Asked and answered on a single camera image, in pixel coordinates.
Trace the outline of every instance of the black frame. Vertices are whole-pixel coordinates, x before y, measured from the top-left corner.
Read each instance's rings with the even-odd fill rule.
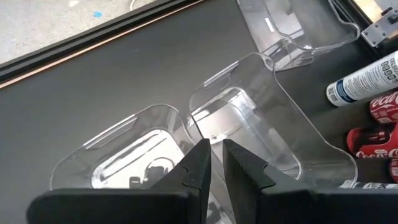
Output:
[[[335,6],[338,8],[340,14],[346,19],[348,22],[354,22],[359,25],[361,30],[365,30],[368,28],[373,21],[362,11],[362,9],[355,3],[354,0],[335,0]],[[371,49],[373,55],[376,56],[377,59],[382,58],[390,53],[393,53],[395,50],[398,50],[398,45],[396,44],[398,38],[391,39],[376,48],[372,48],[369,44],[361,37],[358,42],[367,48]]]
[[[156,0],[80,34],[0,64],[0,83],[202,0]]]

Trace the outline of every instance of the transparent plastic bin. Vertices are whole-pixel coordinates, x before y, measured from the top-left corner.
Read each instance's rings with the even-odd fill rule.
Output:
[[[273,59],[276,70],[312,63],[361,33],[341,20],[334,0],[237,1],[259,52]]]
[[[50,188],[146,189],[170,172],[199,140],[198,130],[191,127],[188,132],[175,108],[153,105],[61,160],[53,170]],[[233,223],[225,183],[214,174],[207,223]]]
[[[220,163],[222,140],[232,139],[314,187],[357,179],[354,159],[322,138],[279,85],[264,54],[248,55],[207,80],[192,95],[190,111]]]

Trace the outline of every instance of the coca-cola can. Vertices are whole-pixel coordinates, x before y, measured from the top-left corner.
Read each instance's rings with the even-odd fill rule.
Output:
[[[372,100],[369,109],[372,117],[380,123],[398,121],[398,91]]]
[[[391,159],[389,164],[391,178],[398,183],[398,159]]]
[[[347,135],[347,145],[358,158],[398,158],[398,125],[354,128]]]
[[[346,180],[340,188],[348,189],[398,189],[398,184],[385,184],[385,183],[365,183],[365,182],[353,182],[352,180]]]

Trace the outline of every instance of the red soda can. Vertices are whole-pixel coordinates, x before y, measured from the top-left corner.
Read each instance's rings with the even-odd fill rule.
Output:
[[[347,145],[358,158],[398,158],[398,125],[354,128],[347,135]]]
[[[372,117],[380,123],[398,121],[398,91],[372,100],[369,109]]]
[[[389,164],[391,178],[398,183],[398,159],[391,159]]]

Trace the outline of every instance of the coca-cola logo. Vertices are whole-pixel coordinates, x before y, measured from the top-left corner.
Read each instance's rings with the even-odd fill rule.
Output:
[[[372,100],[371,112],[375,112],[381,108],[389,108],[391,106],[398,105],[398,97],[397,96],[398,96],[398,91],[389,96],[382,96],[382,97]]]
[[[388,153],[375,153],[375,154],[370,154],[367,155],[363,151],[359,151],[355,154],[356,157],[358,158],[364,158],[364,159],[370,159],[370,158],[395,158],[398,157],[398,149],[392,149]]]

